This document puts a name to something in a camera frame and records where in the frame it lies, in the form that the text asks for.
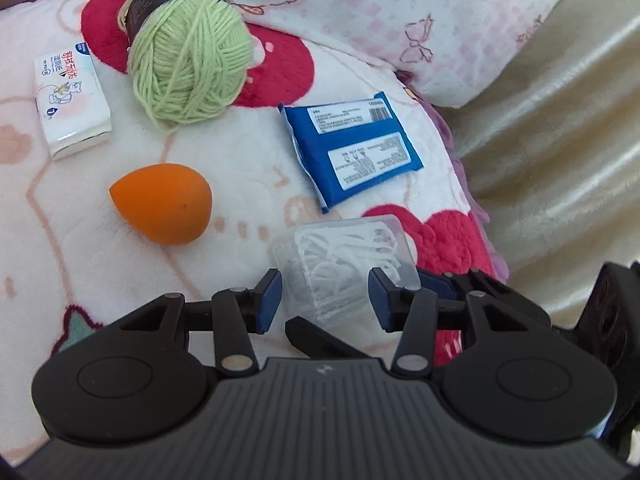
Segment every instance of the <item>green yarn ball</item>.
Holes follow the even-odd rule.
[[[118,13],[118,25],[132,0]],[[133,91],[158,126],[172,129],[220,115],[254,63],[251,34],[222,0],[171,0],[145,20],[129,51]]]

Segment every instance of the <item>beauty blender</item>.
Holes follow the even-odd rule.
[[[207,228],[211,188],[197,171],[155,164],[123,176],[109,190],[122,216],[159,244],[187,244]]]

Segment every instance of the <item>white tissue package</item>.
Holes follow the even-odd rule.
[[[38,56],[34,63],[36,105],[51,157],[107,140],[111,112],[87,44]]]

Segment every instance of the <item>bedspread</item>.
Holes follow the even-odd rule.
[[[0,12],[0,453],[20,460],[44,438],[30,383],[60,351],[170,291],[202,300],[253,286],[273,265],[270,242],[299,222],[393,213],[417,263],[435,272],[492,273],[470,207],[438,130],[391,70],[257,25],[264,50],[235,104],[219,118],[167,136],[132,94],[127,41],[115,13],[123,0],[39,0]],[[52,162],[33,99],[33,57],[81,41],[94,55],[111,107],[113,137]],[[398,176],[323,216],[274,106],[369,98],[385,91],[424,169]],[[195,242],[163,247],[133,230],[108,189],[124,174],[159,162],[194,168],[209,182],[214,210]],[[372,318],[336,332],[389,358],[397,341]],[[252,336],[261,362],[296,355],[284,313]],[[210,335],[191,351],[210,362]]]

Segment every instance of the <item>beige sheet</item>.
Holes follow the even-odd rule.
[[[487,91],[441,113],[510,285],[572,324],[604,260],[640,259],[640,0],[561,0]]]

